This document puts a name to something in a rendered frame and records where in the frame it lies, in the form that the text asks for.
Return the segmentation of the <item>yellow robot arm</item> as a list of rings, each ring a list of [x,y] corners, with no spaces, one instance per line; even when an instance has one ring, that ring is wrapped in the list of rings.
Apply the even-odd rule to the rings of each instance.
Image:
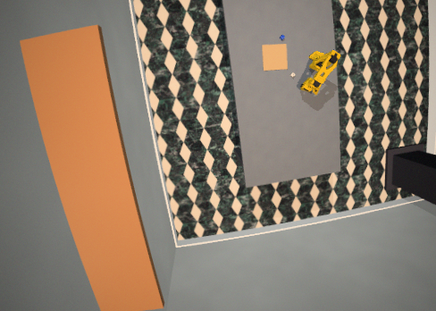
[[[319,58],[317,56],[319,56]],[[309,67],[318,72],[315,74],[314,80],[308,81],[307,86],[313,90],[318,90],[318,88],[320,88],[325,82],[330,72],[333,71],[334,68],[336,68],[338,59],[340,58],[340,54],[334,50],[330,51],[328,54],[325,55],[323,55],[323,53],[315,51],[314,53],[309,55],[309,58],[313,60],[313,62],[311,63],[312,65],[310,64]],[[332,66],[326,69],[326,67],[331,65],[331,63]],[[323,72],[324,74],[321,77],[320,75]]]

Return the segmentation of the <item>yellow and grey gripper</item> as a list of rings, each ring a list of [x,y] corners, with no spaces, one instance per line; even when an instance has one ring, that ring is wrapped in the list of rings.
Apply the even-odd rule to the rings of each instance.
[[[309,88],[309,87],[307,86],[307,83],[308,83],[309,80],[313,80],[313,79],[312,79],[312,78],[307,78],[307,80],[303,83],[303,84],[305,84],[305,85],[303,85],[303,86],[301,87],[302,90],[306,90],[307,92],[310,92],[310,91],[312,90],[311,88]],[[317,95],[318,91],[319,91],[319,89],[318,89],[318,90],[313,90],[312,92],[314,92],[314,93]]]

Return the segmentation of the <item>orange mat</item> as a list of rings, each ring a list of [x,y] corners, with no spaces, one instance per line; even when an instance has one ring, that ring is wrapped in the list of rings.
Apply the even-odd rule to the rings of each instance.
[[[287,45],[262,45],[264,71],[287,70]]]

